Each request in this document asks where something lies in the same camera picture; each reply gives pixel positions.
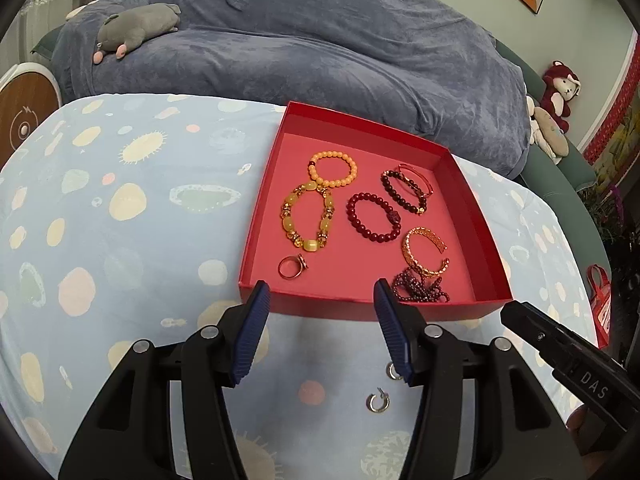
hoop earring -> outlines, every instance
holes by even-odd
[[[402,380],[402,375],[396,372],[396,367],[391,361],[386,364],[386,376],[394,381]]]
[[[382,406],[379,408],[374,407],[373,400],[377,397],[376,394],[371,394],[367,397],[367,409],[373,413],[383,413],[389,407],[389,394],[382,391],[382,388],[378,388],[380,392],[380,399],[382,399]]]

red box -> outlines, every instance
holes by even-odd
[[[357,178],[346,187],[333,189],[335,213],[327,244],[315,253],[297,249],[286,237],[280,207],[291,191],[309,181],[307,163],[321,151],[348,153],[358,165]],[[400,162],[420,171],[433,186],[427,212],[411,214],[386,196],[380,174]],[[318,163],[323,178],[345,178],[349,167],[343,160],[325,158]],[[424,191],[424,184],[416,180]],[[393,182],[400,191],[399,182]],[[402,234],[391,242],[363,238],[347,219],[347,200],[354,193],[370,192],[385,197],[402,218]],[[412,203],[417,199],[403,192]],[[316,238],[322,215],[322,198],[316,192],[300,196],[292,208],[296,230],[303,238]],[[371,202],[358,202],[358,218],[378,233],[391,231],[384,211]],[[427,238],[414,235],[415,257],[428,269],[440,268],[442,289],[449,303],[414,303],[427,320],[477,319],[511,301],[511,290],[494,239],[473,192],[447,148],[361,118],[290,102],[276,134],[249,228],[240,268],[243,300],[257,280],[271,288],[271,311],[296,316],[330,319],[376,320],[372,305],[373,285],[379,278],[391,283],[407,267],[402,256],[402,235],[423,226],[447,245],[444,254]],[[289,255],[302,253],[308,270],[295,280],[278,275],[278,264]]]

gold bangle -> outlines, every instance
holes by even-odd
[[[318,175],[316,171],[316,162],[321,158],[334,156],[337,158],[341,158],[344,162],[346,162],[351,167],[351,173],[347,178],[338,179],[338,180],[325,180]],[[311,160],[308,164],[309,176],[311,180],[315,180],[316,184],[321,187],[340,187],[340,186],[348,186],[355,178],[358,176],[358,167],[354,160],[343,152],[317,152],[314,156],[311,157]]]
[[[293,225],[291,207],[298,201],[298,197],[305,191],[314,190],[324,198],[324,211],[322,212],[322,218],[320,219],[320,229],[317,234],[318,238],[316,240],[305,240],[300,236],[300,234],[298,234]],[[318,184],[312,180],[306,184],[301,184],[286,197],[282,204],[282,208],[280,208],[280,218],[282,218],[282,227],[287,232],[287,238],[291,240],[296,247],[302,247],[305,251],[313,253],[326,245],[326,239],[329,235],[331,218],[334,215],[334,211],[334,197],[331,195],[331,191],[326,187],[319,187]]]
[[[443,253],[445,250],[447,250],[447,246],[444,244],[442,240],[440,240],[440,237],[436,233],[427,229],[426,227],[414,227],[407,234],[404,235],[404,239],[402,240],[402,254],[404,254],[404,259],[406,260],[409,267],[414,269],[420,275],[425,276],[427,278],[435,278],[437,276],[444,274],[445,270],[447,270],[447,268],[449,267],[448,258],[445,258],[442,261],[440,270],[429,270],[421,266],[420,263],[418,263],[418,260],[415,259],[409,247],[409,238],[413,234],[426,236],[438,248],[440,253]]]

sofa armrest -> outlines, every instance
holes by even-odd
[[[597,181],[596,172],[569,139],[567,139],[567,143],[569,144],[569,155],[564,156],[558,162],[558,169],[562,171],[562,174],[576,191],[594,186]]]
[[[609,276],[611,268],[600,234],[591,215],[562,171],[537,145],[529,148],[529,156],[520,174],[526,186],[556,213],[558,222],[580,270],[588,294],[593,291],[587,280],[587,268],[592,264],[603,267]]]

red bag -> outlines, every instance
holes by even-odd
[[[600,274],[600,285],[593,279],[593,271]],[[609,345],[609,328],[611,326],[611,283],[607,277],[607,271],[601,266],[592,265],[587,268],[587,279],[591,288],[595,291],[591,298],[591,313],[593,322],[596,325],[596,336],[598,337],[598,348],[602,349]]]

